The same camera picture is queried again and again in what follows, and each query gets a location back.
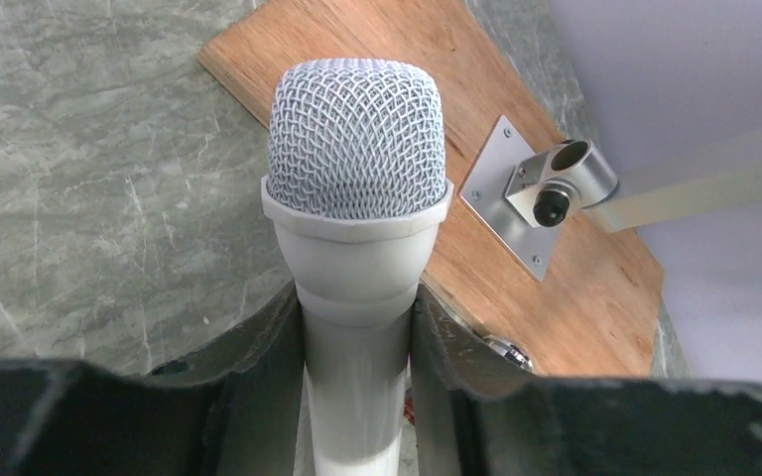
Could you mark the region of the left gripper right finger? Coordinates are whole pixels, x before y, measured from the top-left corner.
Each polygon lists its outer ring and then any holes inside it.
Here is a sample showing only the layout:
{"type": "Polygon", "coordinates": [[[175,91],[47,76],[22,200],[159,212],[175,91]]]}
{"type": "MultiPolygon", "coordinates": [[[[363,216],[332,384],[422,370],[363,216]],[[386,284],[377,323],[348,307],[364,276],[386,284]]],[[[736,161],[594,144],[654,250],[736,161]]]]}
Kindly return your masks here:
{"type": "Polygon", "coordinates": [[[762,475],[762,385],[537,376],[426,286],[411,365],[424,475],[762,475]]]}

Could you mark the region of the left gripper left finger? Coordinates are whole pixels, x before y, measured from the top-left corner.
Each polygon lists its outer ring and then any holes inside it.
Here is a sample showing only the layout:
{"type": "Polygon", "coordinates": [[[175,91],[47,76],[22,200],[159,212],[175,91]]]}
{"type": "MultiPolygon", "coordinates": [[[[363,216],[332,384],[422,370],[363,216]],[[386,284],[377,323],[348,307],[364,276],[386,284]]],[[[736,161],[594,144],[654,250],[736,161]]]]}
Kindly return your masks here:
{"type": "Polygon", "coordinates": [[[293,285],[146,375],[0,359],[0,475],[290,475],[304,361],[293,285]]]}

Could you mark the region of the white handheld microphone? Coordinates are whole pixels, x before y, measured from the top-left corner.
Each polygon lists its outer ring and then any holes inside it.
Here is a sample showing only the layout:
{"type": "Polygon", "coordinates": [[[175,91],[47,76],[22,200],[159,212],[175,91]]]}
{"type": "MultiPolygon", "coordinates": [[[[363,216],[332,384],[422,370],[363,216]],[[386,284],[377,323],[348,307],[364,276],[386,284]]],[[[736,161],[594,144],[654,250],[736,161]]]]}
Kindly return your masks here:
{"type": "Polygon", "coordinates": [[[313,59],[273,98],[264,214],[302,308],[315,471],[399,468],[411,310],[445,221],[441,96],[423,69],[313,59]]]}

